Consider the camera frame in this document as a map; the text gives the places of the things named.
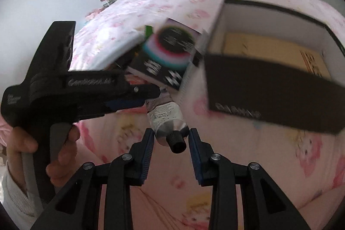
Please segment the white sleeve forearm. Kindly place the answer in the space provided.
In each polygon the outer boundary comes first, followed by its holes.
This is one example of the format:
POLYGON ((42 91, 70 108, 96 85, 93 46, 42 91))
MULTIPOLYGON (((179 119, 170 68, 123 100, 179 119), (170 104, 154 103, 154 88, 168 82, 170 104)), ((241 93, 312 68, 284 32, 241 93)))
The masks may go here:
POLYGON ((36 221, 34 207, 12 179, 8 165, 2 179, 3 207, 19 229, 31 229, 36 221))

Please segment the person's left hand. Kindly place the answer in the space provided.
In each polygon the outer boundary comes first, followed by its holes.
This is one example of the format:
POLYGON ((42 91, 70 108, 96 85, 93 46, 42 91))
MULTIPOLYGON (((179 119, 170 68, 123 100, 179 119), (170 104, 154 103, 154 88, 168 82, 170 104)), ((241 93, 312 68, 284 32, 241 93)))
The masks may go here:
MULTIPOLYGON (((46 167, 46 173, 51 183, 56 187, 65 185, 74 173, 77 155, 76 141, 79 138, 78 127, 72 126, 68 133, 68 139, 58 153, 57 159, 46 167)), ((37 149, 38 143, 27 132, 19 127, 12 130, 7 145, 8 171, 17 186, 24 192, 26 191, 26 182, 22 154, 34 153, 37 149)))

